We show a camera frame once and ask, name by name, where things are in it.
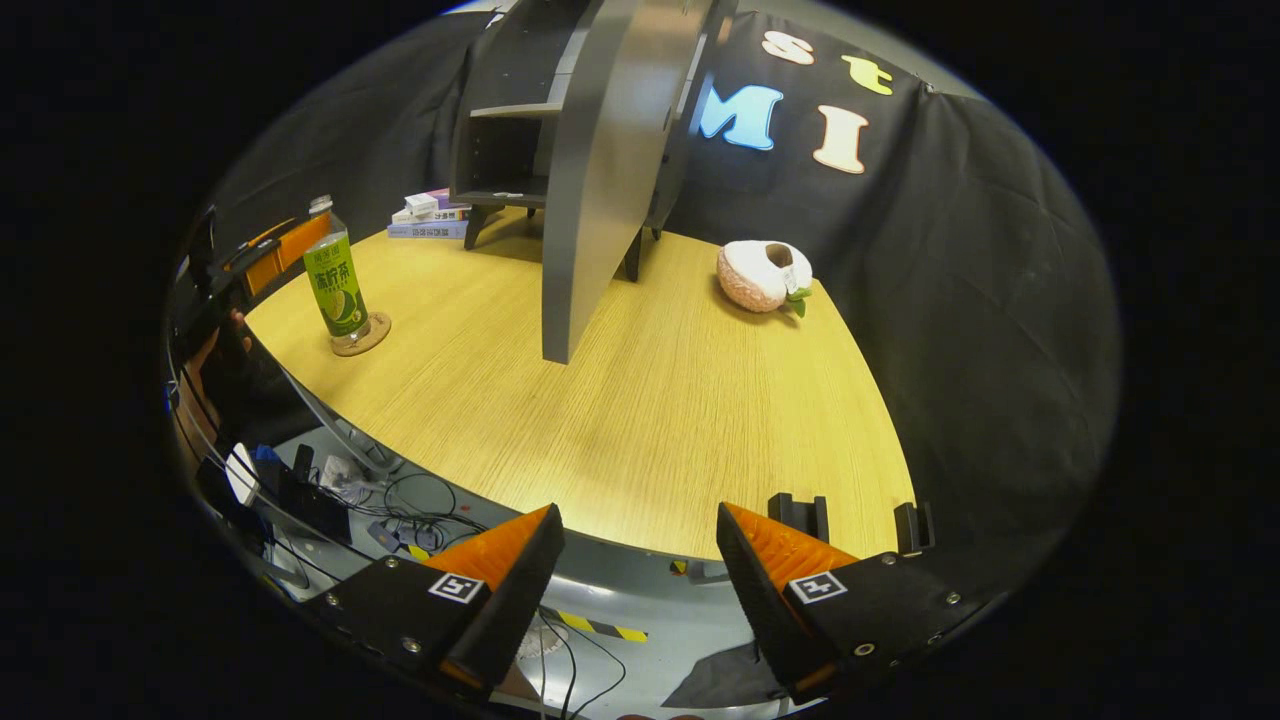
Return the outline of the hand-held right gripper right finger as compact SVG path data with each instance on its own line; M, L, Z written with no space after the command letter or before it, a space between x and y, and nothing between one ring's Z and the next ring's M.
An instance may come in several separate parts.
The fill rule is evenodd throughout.
M756 647L799 705L882 685L996 606L922 557L856 559L735 503L719 505L716 541Z

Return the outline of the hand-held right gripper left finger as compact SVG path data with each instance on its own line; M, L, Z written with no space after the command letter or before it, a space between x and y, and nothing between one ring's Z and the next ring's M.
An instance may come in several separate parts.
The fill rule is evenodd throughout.
M385 556L306 601L364 656L434 691L489 696L507 676L559 555L548 503L424 561Z

